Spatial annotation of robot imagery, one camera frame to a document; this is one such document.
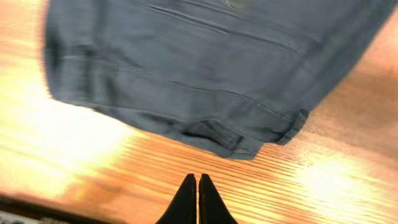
clothing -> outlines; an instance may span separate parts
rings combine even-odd
[[[53,97],[253,159],[287,143],[352,69],[396,0],[52,0]]]

wood grain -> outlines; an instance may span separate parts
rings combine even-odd
[[[239,223],[398,223],[398,12],[292,142],[231,161],[51,100],[45,3],[0,1],[0,194],[154,223],[207,173]]]

pants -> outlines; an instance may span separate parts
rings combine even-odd
[[[285,144],[352,69],[396,0],[51,0],[56,100],[253,159]]]

gray garment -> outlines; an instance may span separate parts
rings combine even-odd
[[[287,143],[396,0],[52,0],[53,97],[253,159]]]

wooden table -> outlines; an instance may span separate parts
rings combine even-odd
[[[230,161],[51,100],[45,3],[0,1],[0,194],[145,224],[207,173],[239,223],[398,223],[398,12],[293,141]]]

